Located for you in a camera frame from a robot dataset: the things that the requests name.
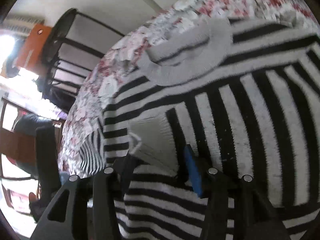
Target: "white wall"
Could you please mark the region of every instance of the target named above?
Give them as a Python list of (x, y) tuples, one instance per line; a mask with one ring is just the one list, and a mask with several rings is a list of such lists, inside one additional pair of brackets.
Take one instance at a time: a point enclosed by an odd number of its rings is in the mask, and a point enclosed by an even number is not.
[[(168, 8), (177, 0), (154, 1), (162, 8)], [(70, 8), (77, 8), (124, 34), (135, 30), (156, 15), (156, 12), (143, 0), (18, 0), (10, 13), (39, 16), (45, 19), (46, 25), (54, 26), (61, 15)], [(119, 35), (105, 28), (97, 27), (97, 25), (92, 27), (92, 23), (83, 18), (76, 19), (68, 37), (103, 53), (120, 39)], [(69, 46), (63, 48), (61, 55), (90, 69), (93, 69), (99, 62), (98, 58), (88, 57)], [(76, 71), (70, 65), (61, 67)], [(58, 71), (57, 75), (60, 79), (69, 80), (69, 75), (66, 73)], [(74, 83), (81, 84), (81, 82), (81, 78), (74, 78)]]

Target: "bed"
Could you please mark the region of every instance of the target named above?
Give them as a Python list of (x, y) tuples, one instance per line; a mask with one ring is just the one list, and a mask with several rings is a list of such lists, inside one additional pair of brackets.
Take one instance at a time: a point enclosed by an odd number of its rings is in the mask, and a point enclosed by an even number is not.
[(98, 128), (97, 118), (109, 98), (135, 67), (145, 48), (165, 42), (192, 28), (203, 16), (257, 17), (320, 33), (304, 0), (179, 0), (117, 42), (84, 81), (63, 128), (58, 165), (61, 171), (86, 177), (80, 169), (79, 148)]

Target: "blue object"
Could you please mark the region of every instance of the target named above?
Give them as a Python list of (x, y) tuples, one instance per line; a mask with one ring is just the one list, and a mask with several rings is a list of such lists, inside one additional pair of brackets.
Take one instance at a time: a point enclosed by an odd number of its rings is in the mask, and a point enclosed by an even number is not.
[(69, 173), (65, 171), (60, 172), (59, 176), (60, 176), (61, 185), (65, 184), (70, 177)]
[(189, 180), (191, 182), (193, 192), (195, 192), (199, 197), (201, 197), (203, 194), (201, 173), (199, 172), (199, 169), (194, 160), (195, 154), (190, 144), (187, 144), (185, 146), (183, 156), (189, 173)]

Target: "orange box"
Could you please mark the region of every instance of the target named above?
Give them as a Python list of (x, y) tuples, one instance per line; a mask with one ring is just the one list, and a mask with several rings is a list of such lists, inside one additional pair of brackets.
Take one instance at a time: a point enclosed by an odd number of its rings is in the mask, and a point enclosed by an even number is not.
[(47, 73), (47, 68), (41, 63), (41, 52), (52, 28), (36, 24), (23, 44), (16, 61), (17, 67), (23, 67), (39, 76)]

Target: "floral blanket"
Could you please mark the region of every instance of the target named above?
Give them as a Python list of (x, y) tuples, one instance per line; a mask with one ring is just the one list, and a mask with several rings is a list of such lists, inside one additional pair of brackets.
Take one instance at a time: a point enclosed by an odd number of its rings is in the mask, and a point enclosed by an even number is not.
[(127, 34), (115, 44), (84, 81), (63, 128), (59, 169), (83, 177), (78, 150), (97, 127), (97, 118), (109, 98), (148, 46), (166, 42), (174, 33), (197, 25), (204, 16), (257, 17), (293, 27), (320, 27), (303, 0), (179, 0), (170, 9)]

